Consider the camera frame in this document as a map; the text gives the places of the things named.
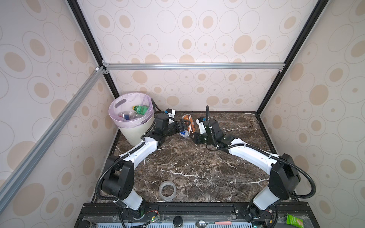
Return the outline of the blue label water bottle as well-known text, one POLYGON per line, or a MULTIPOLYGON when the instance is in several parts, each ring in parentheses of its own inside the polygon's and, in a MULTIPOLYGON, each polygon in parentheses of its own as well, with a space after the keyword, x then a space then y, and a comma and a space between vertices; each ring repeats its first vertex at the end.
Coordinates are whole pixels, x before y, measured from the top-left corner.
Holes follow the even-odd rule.
POLYGON ((189 131, 185 130, 185 131, 180 132, 180 136, 183 138, 189 138, 190 133, 189 133, 189 131))

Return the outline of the green plastic soda bottle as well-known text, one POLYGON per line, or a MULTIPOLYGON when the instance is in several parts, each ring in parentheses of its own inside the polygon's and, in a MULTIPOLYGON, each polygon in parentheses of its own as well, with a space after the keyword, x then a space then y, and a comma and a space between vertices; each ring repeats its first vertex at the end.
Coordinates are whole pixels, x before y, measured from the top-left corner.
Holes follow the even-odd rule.
POLYGON ((145 105, 133 106, 133 110, 136 114, 144 116, 148 112, 149 107, 145 105))

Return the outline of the clear bottle red label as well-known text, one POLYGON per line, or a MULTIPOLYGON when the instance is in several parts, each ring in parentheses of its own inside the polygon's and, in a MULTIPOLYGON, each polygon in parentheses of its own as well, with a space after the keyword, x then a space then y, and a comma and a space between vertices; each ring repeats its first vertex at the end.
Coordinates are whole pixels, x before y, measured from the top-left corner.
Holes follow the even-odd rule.
POLYGON ((124 119, 125 121, 131 121, 131 120, 134 120, 134 119, 139 119, 142 117, 142 115, 138 115, 135 113, 135 111, 125 111, 125 112, 120 112, 118 114, 118 116, 122 119, 124 119))

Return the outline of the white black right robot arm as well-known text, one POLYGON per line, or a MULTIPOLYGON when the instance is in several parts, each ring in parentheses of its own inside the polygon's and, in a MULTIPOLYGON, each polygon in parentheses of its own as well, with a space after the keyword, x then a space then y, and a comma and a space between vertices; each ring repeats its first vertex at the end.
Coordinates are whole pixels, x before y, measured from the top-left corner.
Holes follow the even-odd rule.
POLYGON ((252 219, 258 219, 271 205, 289 198, 309 199, 317 191, 314 180, 303 169, 295 165, 288 154, 278 155, 266 152, 244 142, 230 134, 225 134, 218 122, 210 117, 210 108, 206 106, 205 116, 196 120, 199 132, 193 134, 195 144, 213 146, 218 151, 240 157, 257 166, 269 175, 269 184, 249 202, 247 213, 252 219), (294 191, 304 176, 311 190, 304 195, 294 191))

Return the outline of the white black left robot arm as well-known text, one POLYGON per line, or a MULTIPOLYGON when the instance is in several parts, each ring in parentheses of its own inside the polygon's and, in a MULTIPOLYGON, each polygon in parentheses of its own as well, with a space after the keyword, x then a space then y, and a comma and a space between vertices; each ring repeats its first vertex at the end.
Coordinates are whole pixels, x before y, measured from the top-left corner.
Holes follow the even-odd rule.
POLYGON ((142 135, 141 142, 120 156, 109 156, 96 186, 95 195, 100 200, 111 200, 118 207, 129 210, 132 217, 141 219, 145 214, 145 199, 134 190, 135 168, 163 145, 166 137, 187 131, 190 120, 171 117, 171 109, 156 112, 152 101, 154 121, 142 135))

